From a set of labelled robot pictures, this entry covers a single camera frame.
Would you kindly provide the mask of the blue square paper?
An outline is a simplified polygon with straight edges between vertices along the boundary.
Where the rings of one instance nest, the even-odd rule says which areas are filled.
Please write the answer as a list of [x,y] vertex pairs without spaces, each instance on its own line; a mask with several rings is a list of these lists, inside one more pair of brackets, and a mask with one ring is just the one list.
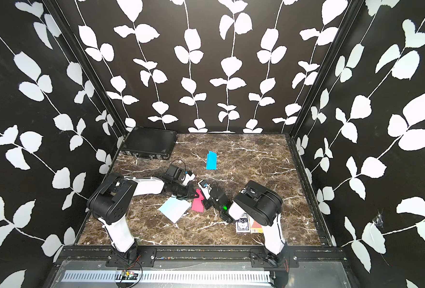
[[207,154],[206,169],[207,170],[217,169],[217,154],[212,151],[209,151]]

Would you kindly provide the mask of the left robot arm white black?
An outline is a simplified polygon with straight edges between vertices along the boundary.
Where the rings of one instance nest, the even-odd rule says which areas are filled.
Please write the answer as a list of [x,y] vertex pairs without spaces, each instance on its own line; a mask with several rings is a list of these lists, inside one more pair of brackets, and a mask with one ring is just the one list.
[[87,208],[103,224],[116,253],[128,259],[136,258],[137,241],[127,222],[133,197],[168,192],[177,198],[190,198],[193,192],[190,182],[195,177],[192,171],[174,164],[161,177],[129,177],[112,172],[87,201]]

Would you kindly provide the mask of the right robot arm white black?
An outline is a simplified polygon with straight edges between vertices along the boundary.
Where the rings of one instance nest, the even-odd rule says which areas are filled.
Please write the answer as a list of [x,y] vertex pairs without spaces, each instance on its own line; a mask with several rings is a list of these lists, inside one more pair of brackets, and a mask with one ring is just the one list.
[[245,187],[230,200],[227,195],[205,180],[198,182],[204,195],[205,209],[213,207],[220,218],[227,223],[237,223],[247,214],[261,225],[264,233],[265,260],[276,267],[284,259],[282,251],[286,244],[281,225],[282,198],[269,188],[250,180]]

